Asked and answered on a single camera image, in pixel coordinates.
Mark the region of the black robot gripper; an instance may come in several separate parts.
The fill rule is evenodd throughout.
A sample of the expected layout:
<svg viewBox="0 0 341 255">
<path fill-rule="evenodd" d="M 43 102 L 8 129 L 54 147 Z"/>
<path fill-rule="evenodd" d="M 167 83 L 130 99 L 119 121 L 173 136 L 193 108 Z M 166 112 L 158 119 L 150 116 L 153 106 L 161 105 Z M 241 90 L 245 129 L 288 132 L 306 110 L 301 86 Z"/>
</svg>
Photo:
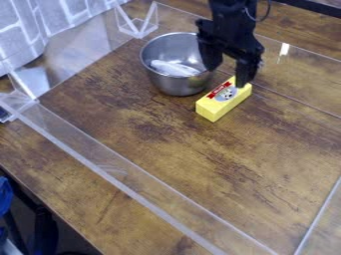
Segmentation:
<svg viewBox="0 0 341 255">
<path fill-rule="evenodd" d="M 198 19 L 198 48 L 205 68 L 212 72 L 222 55 L 250 55 L 236 64 L 236 86 L 242 88 L 256 77 L 264 46 L 254 36 L 257 0 L 208 0 L 212 19 Z"/>
</svg>

